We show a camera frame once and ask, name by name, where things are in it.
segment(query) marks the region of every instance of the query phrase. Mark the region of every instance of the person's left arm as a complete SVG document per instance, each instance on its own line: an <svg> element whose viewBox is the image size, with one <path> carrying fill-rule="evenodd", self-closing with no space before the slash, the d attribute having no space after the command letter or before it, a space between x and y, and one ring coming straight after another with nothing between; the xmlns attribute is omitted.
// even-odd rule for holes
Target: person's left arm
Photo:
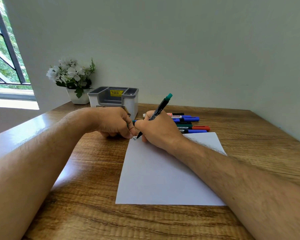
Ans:
<svg viewBox="0 0 300 240"><path fill-rule="evenodd" d="M0 159L0 239L22 238L77 142L92 131L104 137L137 134L122 108L84 108Z"/></svg>

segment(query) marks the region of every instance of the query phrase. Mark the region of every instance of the paper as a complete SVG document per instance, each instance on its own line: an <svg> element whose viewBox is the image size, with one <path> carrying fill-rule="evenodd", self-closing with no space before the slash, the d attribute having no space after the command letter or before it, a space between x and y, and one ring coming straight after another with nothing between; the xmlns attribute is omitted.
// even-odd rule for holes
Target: paper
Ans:
<svg viewBox="0 0 300 240"><path fill-rule="evenodd" d="M184 134L225 154L214 132ZM224 202L187 166L141 139L130 139L116 204L224 206Z"/></svg>

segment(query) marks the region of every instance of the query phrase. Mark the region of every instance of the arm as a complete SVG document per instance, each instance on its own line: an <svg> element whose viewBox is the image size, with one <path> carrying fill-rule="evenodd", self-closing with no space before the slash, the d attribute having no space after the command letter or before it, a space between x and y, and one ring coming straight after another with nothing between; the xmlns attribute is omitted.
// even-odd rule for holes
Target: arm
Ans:
<svg viewBox="0 0 300 240"><path fill-rule="evenodd" d="M135 126L144 142L166 150L194 171L256 239L300 239L300 186L187 139L164 111Z"/></svg>
<svg viewBox="0 0 300 240"><path fill-rule="evenodd" d="M122 108L84 108L0 159L0 239L22 238L77 142L95 130L136 135Z"/></svg>

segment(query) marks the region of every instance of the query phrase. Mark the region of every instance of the gray and white plastic organizer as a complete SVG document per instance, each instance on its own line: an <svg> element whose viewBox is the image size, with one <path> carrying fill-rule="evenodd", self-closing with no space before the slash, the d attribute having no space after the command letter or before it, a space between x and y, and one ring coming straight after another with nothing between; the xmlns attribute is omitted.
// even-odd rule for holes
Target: gray and white plastic organizer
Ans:
<svg viewBox="0 0 300 240"><path fill-rule="evenodd" d="M123 107L134 120L138 113L138 88L99 87L89 92L91 107Z"/></svg>

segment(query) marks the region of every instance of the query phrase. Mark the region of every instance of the window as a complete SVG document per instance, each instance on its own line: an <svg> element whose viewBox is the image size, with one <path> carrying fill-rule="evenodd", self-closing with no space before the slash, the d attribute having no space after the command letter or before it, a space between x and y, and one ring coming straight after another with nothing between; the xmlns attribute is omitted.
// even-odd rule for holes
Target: window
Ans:
<svg viewBox="0 0 300 240"><path fill-rule="evenodd" d="M36 100L2 0L0 0L0 98Z"/></svg>

